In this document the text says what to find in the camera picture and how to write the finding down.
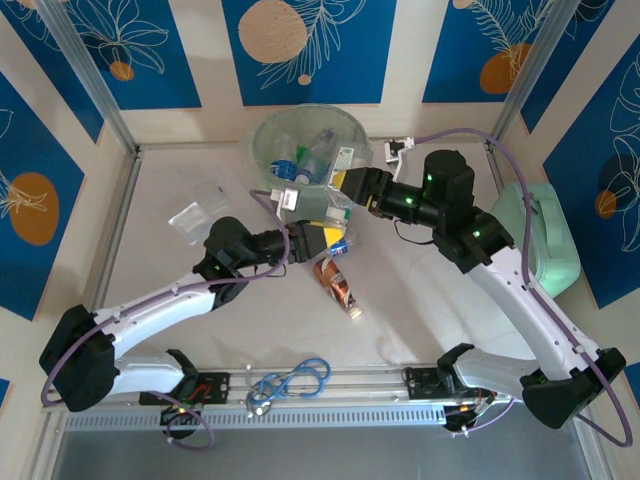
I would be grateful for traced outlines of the aluminium mounting rail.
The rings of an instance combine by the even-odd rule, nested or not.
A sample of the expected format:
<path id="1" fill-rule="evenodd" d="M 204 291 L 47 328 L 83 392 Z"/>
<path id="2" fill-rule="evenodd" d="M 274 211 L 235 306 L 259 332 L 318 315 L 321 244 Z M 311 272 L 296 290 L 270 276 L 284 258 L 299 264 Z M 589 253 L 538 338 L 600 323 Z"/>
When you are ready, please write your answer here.
<path id="1" fill-rule="evenodd" d="M 171 401 L 168 393 L 182 380 L 204 373 L 178 350 L 169 351 L 161 359 L 100 358 L 94 363 L 69 361 L 58 365 L 44 361 L 41 365 L 49 373 L 42 403 L 62 403 L 72 412 L 87 410 L 109 396 L 123 394 L 150 392 Z M 450 396 L 432 401 L 457 402 L 465 398 L 506 395 L 522 402 L 532 391 L 550 385 L 536 363 L 488 355 L 478 349 L 469 350 L 458 359 L 441 358 L 435 365 L 406 367 L 436 367 L 444 373 Z M 410 400 L 402 379 L 404 368 L 340 371 L 320 358 L 312 358 L 289 373 L 266 373 L 258 380 L 250 376 L 238 380 L 227 372 L 230 374 L 228 397 L 231 390 L 241 389 L 258 405 L 287 396 L 314 398 L 324 392 L 335 398 L 398 395 Z"/>

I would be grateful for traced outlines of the blue label white cap bottle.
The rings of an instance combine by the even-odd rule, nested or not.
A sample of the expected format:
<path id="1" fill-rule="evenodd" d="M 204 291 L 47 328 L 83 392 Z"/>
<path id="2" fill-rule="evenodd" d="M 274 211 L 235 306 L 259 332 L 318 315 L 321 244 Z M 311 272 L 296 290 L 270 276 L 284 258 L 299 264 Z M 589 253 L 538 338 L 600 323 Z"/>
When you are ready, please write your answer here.
<path id="1" fill-rule="evenodd" d="M 269 166 L 270 173 L 282 180 L 294 182 L 297 177 L 297 165 L 294 161 L 279 159 Z"/>

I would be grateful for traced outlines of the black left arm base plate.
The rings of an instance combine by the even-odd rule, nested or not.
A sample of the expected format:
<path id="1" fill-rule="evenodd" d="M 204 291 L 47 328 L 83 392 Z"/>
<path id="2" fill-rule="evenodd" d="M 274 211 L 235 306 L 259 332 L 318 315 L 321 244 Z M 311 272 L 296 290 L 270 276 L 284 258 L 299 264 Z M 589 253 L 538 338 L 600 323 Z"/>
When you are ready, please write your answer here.
<path id="1" fill-rule="evenodd" d="M 144 406 L 174 404 L 176 400 L 189 405 L 223 405 L 227 403 L 230 374 L 227 372 L 204 372 L 182 380 L 171 392 L 171 401 L 163 400 L 150 392 L 139 394 L 139 403 Z"/>

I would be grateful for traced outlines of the clear bottle pale blue label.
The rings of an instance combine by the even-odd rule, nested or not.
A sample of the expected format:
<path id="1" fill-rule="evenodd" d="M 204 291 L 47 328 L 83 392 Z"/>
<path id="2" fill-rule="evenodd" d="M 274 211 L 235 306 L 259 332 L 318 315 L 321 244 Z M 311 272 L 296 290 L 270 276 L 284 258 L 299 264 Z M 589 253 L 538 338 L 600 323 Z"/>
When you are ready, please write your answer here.
<path id="1" fill-rule="evenodd" d="M 329 165 L 329 157 L 338 140 L 332 128 L 322 129 L 298 163 L 298 175 L 309 183 L 317 182 Z"/>

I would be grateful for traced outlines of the clear bottle without label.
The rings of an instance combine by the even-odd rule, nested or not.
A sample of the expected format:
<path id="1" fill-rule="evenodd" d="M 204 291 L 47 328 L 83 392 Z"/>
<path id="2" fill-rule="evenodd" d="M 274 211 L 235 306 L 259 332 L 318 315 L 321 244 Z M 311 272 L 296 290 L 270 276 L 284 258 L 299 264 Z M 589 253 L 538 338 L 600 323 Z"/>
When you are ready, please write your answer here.
<path id="1" fill-rule="evenodd" d="M 341 178 L 341 174 L 347 170 L 370 166 L 373 151 L 368 144 L 339 140 L 329 159 L 322 183 L 328 200 L 326 219 L 330 222 L 346 224 L 353 202 L 340 191 L 335 177 Z"/>

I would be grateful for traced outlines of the aluminium rear rail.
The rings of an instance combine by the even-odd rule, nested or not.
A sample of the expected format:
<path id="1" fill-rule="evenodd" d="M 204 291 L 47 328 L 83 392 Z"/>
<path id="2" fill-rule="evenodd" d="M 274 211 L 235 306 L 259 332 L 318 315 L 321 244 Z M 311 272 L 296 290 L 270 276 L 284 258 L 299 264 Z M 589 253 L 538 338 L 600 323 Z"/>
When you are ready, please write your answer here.
<path id="1" fill-rule="evenodd" d="M 140 151 L 151 150 L 190 150 L 190 149 L 213 149 L 223 147 L 233 147 L 243 150 L 247 144 L 251 141 L 239 140 L 239 141 L 213 141 L 213 142 L 174 142 L 174 143 L 141 143 L 138 146 Z M 479 137 L 471 136 L 451 136 L 443 137 L 429 141 L 428 145 L 445 145 L 445 144 L 484 144 L 485 141 Z"/>

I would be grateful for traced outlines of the small clear plastic bag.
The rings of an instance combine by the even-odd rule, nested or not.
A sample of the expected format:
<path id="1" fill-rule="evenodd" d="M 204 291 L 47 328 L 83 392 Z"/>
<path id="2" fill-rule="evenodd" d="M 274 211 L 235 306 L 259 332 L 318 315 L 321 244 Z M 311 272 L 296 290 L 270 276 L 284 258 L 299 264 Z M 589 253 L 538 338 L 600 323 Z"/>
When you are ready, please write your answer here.
<path id="1" fill-rule="evenodd" d="M 197 203 L 192 202 L 174 215 L 168 224 L 174 228 L 190 245 L 196 244 L 206 233 L 210 217 Z"/>

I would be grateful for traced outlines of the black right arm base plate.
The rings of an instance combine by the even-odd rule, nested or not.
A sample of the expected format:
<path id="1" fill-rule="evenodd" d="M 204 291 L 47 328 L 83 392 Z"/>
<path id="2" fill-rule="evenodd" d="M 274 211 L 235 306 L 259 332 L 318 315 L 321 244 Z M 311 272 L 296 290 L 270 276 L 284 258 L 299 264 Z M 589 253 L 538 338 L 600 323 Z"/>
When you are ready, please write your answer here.
<path id="1" fill-rule="evenodd" d="M 410 400 L 444 399 L 450 396 L 450 388 L 444 373 L 436 367 L 406 367 L 402 379 Z"/>

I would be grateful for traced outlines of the mint green zip bag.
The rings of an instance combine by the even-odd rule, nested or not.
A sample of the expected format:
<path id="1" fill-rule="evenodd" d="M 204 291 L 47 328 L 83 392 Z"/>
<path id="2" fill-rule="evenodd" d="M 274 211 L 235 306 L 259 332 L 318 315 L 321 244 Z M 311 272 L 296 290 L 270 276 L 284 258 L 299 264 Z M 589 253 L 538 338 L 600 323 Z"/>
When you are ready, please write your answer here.
<path id="1" fill-rule="evenodd" d="M 530 184 L 532 220 L 529 269 L 552 297 L 568 289 L 579 277 L 581 264 L 560 201 L 549 183 Z M 523 252 L 524 194 L 519 184 L 504 186 L 491 209 Z"/>

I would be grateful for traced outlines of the aluminium frame post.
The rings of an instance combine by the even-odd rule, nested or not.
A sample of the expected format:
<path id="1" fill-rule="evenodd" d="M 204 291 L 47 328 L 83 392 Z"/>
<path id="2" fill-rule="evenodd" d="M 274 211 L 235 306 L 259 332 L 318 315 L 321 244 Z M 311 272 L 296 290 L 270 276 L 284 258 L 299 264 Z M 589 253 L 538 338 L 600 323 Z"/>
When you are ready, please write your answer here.
<path id="1" fill-rule="evenodd" d="M 494 123 L 491 135 L 496 141 L 502 141 L 515 117 L 529 97 L 533 87 L 543 72 L 549 58 L 581 0 L 554 0 L 549 16 L 541 25 L 540 31 L 517 74 L 514 84 L 503 102 L 498 119 Z"/>
<path id="2" fill-rule="evenodd" d="M 138 145 L 65 8 L 57 0 L 34 0 L 34 4 L 51 36 L 115 138 L 127 153 L 136 158 Z"/>

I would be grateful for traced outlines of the brown coffee drink bottle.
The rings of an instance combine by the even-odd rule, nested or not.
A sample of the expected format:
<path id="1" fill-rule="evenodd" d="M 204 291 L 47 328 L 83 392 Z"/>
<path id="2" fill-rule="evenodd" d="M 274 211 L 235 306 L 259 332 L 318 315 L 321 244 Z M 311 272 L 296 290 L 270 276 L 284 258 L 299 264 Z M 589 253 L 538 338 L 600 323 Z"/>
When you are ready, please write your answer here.
<path id="1" fill-rule="evenodd" d="M 362 314 L 349 283 L 331 258 L 318 260 L 313 266 L 313 273 L 321 286 L 351 319 Z"/>

